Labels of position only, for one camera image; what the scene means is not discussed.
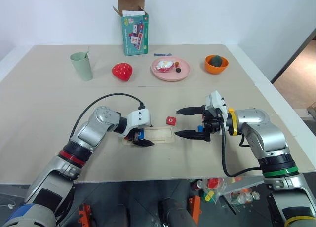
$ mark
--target orange tool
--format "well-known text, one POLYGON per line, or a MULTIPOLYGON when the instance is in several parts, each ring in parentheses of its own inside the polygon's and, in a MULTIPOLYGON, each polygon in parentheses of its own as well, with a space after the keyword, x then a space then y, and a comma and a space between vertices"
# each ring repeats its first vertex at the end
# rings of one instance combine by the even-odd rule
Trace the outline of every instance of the orange tool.
POLYGON ((194 196, 193 198, 189 199, 189 206, 190 206, 190 214, 198 226, 198 220, 200 214, 202 214, 202 211, 200 209, 201 206, 201 198, 199 196, 194 196))
POLYGON ((91 218, 91 207, 87 204, 81 204, 79 207, 79 220, 78 223, 81 224, 81 227, 91 227, 90 218, 91 218))

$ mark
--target beige tabletop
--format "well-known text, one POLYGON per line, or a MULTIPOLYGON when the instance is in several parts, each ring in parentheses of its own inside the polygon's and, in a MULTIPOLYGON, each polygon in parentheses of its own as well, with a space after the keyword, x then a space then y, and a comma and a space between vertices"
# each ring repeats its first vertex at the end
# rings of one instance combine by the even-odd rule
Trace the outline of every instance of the beige tabletop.
MULTIPOLYGON (((175 112, 183 107, 203 105, 205 96, 218 90, 229 107, 265 110, 284 132, 299 170, 314 170, 276 112, 224 45, 156 45, 150 46, 147 55, 129 57, 124 56, 120 45, 93 45, 89 58, 94 78, 84 82, 76 74, 69 56, 86 50, 85 45, 34 46, 0 83, 0 183, 31 183, 67 143, 83 109, 98 97, 115 92, 130 93, 145 102, 153 126, 166 126, 166 117, 175 116, 177 125, 173 131, 179 131, 197 130, 201 117, 175 112), (186 60, 191 66, 190 74, 179 82, 157 79, 150 71, 152 61, 157 58, 154 53, 172 53, 186 60), (219 75, 203 69, 204 59, 210 54, 229 60, 229 66, 219 75), (128 82, 112 75, 113 65, 120 62, 133 66, 128 82)), ((122 96, 107 98, 98 105, 106 105, 123 116, 138 107, 136 101, 122 96)), ((238 146, 240 139, 240 136, 227 137, 226 163, 231 173, 258 166, 251 150, 238 146)), ((174 143, 138 147, 123 145, 116 133, 108 133, 84 166, 78 181, 218 176, 224 176, 218 134, 211 135, 210 143, 175 137, 174 143)))

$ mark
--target white wall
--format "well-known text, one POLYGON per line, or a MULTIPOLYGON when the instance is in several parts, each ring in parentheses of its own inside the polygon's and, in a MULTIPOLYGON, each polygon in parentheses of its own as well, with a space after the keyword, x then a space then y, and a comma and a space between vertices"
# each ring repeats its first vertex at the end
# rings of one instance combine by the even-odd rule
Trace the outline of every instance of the white wall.
MULTIPOLYGON (((117 0, 0 0, 0 58, 22 44, 122 44, 117 0)), ((316 0, 146 0, 150 44, 239 44, 271 79, 316 27, 316 0)))

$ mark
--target red cube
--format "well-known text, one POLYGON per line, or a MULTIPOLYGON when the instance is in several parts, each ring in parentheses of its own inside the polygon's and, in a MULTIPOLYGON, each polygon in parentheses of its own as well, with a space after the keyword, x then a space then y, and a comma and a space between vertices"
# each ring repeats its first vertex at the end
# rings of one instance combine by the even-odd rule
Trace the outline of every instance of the red cube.
POLYGON ((177 119, 175 117, 167 117, 167 122, 166 123, 168 125, 174 126, 174 125, 176 125, 176 121, 177 121, 177 119))

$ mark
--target open box flap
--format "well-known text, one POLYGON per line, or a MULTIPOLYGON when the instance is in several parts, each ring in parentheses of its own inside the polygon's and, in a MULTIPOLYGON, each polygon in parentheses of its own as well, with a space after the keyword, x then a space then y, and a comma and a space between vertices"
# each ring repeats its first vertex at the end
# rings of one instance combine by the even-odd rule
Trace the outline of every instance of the open box flap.
POLYGON ((113 6, 114 11, 116 11, 120 16, 122 16, 122 11, 141 11, 145 8, 145 0, 118 0, 118 10, 113 6))

